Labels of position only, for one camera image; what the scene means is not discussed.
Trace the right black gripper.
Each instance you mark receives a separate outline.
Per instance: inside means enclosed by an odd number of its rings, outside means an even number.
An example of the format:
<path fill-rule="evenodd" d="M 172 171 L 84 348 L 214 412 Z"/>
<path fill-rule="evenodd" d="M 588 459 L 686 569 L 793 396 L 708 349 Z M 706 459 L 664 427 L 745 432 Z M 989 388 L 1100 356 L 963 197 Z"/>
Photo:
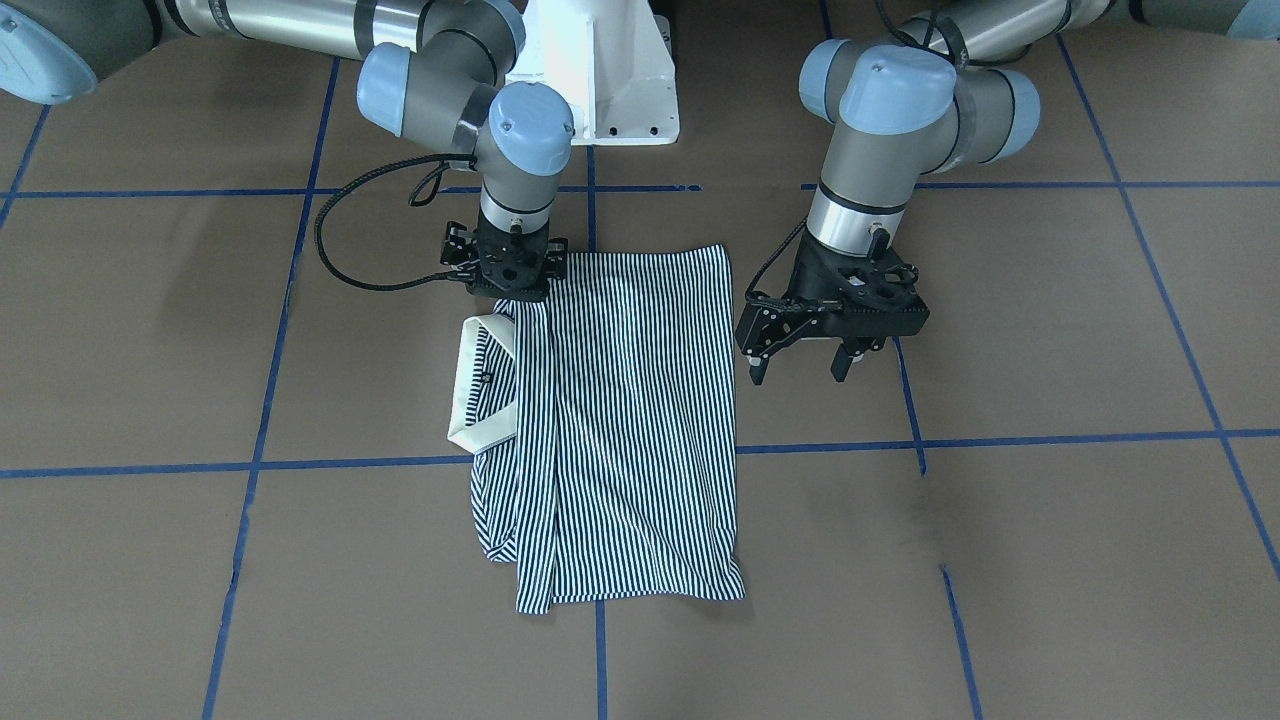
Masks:
<path fill-rule="evenodd" d="M 504 232 L 483 218 L 475 229 L 449 222 L 442 245 L 448 281 L 461 282 L 475 296 L 543 302 L 550 283 L 568 272 L 570 245 L 543 227 L 532 233 Z"/>

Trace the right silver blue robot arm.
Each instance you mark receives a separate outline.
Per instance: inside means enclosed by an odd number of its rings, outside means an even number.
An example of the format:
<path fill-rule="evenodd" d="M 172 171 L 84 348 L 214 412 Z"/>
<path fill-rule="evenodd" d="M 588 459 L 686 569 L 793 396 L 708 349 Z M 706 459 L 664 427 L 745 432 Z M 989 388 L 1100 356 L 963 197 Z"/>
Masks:
<path fill-rule="evenodd" d="M 508 78 L 526 44 L 512 1 L 5 1 L 3 128 L 20 100 L 52 110 L 44 190 L 193 190 L 283 182 L 317 110 L 320 74 L 348 77 L 353 110 L 417 158 L 369 170 L 317 211 L 314 238 L 357 188 L 394 170 L 449 170 L 479 186 L 472 227 L 451 222 L 439 281 L 544 300 L 567 277 L 549 219 L 570 163 L 572 117 L 553 88 Z"/>

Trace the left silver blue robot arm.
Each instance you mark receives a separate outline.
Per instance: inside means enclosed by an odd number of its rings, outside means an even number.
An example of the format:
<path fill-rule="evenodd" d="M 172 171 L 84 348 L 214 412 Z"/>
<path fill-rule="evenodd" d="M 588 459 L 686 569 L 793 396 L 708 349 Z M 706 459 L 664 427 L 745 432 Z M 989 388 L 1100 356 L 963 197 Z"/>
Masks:
<path fill-rule="evenodd" d="M 895 251 L 916 182 L 986 165 L 1025 147 L 1041 123 L 1034 83 L 1011 69 L 1037 42 L 1100 19 L 1230 38 L 1275 40 L 1275 1 L 943 1 L 869 42 L 832 38 L 803 64 L 805 109 L 833 127 L 797 250 L 778 297 L 750 284 L 733 337 L 754 384 L 774 355 L 836 340 L 844 380 L 854 363 L 929 315 L 916 268 Z"/>

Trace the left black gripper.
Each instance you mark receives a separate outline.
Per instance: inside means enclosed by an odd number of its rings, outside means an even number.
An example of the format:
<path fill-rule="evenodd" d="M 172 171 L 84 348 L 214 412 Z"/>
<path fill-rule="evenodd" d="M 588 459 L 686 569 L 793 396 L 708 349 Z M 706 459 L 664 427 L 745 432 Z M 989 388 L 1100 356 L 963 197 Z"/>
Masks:
<path fill-rule="evenodd" d="M 756 286 L 792 242 L 799 247 L 788 287 L 771 296 Z M 918 334 L 929 309 L 916 291 L 918 269 L 890 245 L 879 224 L 870 231 L 870 251 L 849 256 L 824 246 L 805 224 L 796 225 L 762 264 L 748 284 L 745 309 L 735 329 L 735 343 L 746 351 L 748 372 L 762 386 L 772 351 L 800 340 L 840 340 L 832 377 L 844 383 L 867 350 L 888 337 Z"/>

